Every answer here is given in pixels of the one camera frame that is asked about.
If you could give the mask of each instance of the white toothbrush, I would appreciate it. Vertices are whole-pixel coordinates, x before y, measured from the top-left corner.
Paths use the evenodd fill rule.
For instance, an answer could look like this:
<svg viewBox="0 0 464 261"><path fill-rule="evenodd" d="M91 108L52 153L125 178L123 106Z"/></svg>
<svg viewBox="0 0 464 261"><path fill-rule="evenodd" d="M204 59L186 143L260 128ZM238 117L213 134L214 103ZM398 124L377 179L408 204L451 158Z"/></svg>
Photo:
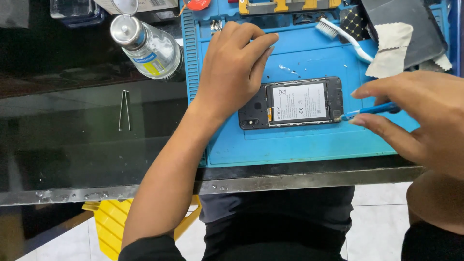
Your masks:
<svg viewBox="0 0 464 261"><path fill-rule="evenodd" d="M329 37L330 39L334 39L337 34L343 36L346 40L348 40L354 47L354 50L358 54L358 57L370 64L373 61L373 58L370 57L359 45L359 43L347 32L342 30L340 27L334 25L333 23L329 22L329 20L325 18L321 18L320 22L316 25L316 29L319 30L321 33L325 34L325 36Z"/></svg>

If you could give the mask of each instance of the black sleeve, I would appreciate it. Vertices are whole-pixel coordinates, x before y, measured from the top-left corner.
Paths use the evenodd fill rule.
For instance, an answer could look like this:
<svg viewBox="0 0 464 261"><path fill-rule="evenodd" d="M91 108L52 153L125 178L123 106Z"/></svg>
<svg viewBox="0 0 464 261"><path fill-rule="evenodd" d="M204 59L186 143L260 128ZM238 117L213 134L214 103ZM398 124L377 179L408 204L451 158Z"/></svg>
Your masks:
<svg viewBox="0 0 464 261"><path fill-rule="evenodd" d="M168 235L145 237L126 246L119 261L186 261Z"/></svg>
<svg viewBox="0 0 464 261"><path fill-rule="evenodd" d="M435 227L426 222L413 224L405 234L402 261L464 260L464 235Z"/></svg>

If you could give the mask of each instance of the metal tweezers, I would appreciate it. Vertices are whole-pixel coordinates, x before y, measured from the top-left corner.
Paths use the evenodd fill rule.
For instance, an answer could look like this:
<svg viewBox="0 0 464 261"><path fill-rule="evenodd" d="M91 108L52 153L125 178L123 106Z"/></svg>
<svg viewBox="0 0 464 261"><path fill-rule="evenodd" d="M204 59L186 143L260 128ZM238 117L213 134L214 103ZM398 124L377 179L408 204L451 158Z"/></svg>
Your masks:
<svg viewBox="0 0 464 261"><path fill-rule="evenodd" d="M126 90L122 91L121 110L119 111L119 126L118 126L118 129L119 129L119 131L122 131L121 119L122 119L122 108L124 107L124 102L126 103L127 121L129 123L129 131L131 131L131 128L130 128L130 110L129 110L130 96L129 96L129 92L126 91Z"/></svg>

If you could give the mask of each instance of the fingernail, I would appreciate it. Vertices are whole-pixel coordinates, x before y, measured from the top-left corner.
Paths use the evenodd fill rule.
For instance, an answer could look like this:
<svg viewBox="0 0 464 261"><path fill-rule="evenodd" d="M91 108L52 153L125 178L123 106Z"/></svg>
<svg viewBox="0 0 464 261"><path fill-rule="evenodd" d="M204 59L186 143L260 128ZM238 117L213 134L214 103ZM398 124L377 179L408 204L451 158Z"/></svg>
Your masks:
<svg viewBox="0 0 464 261"><path fill-rule="evenodd" d="M266 58L269 58L269 56L271 56L271 53L272 53L273 50L274 50L274 47L273 47L273 46L271 46L271 47L269 47L269 49L267 49L267 51L266 51Z"/></svg>
<svg viewBox="0 0 464 261"><path fill-rule="evenodd" d="M354 125L362 126L362 127L366 126L366 122L363 119L360 119L360 118L357 118L357 117L354 117L353 119L349 120L348 122L351 123L351 124L354 124Z"/></svg>

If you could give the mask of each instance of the white tile floor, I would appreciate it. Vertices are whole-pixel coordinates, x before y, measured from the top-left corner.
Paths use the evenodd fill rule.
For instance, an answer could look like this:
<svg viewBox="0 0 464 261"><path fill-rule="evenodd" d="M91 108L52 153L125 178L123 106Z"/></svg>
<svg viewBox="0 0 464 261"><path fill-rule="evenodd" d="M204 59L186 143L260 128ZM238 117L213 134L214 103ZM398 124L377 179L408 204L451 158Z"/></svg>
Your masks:
<svg viewBox="0 0 464 261"><path fill-rule="evenodd" d="M350 261L400 260L409 228L406 190L410 183L356 186L351 212L353 227L341 255ZM205 225L195 221L176 242L187 261L200 261L205 250ZM28 253L18 261L109 261L98 247L92 218Z"/></svg>

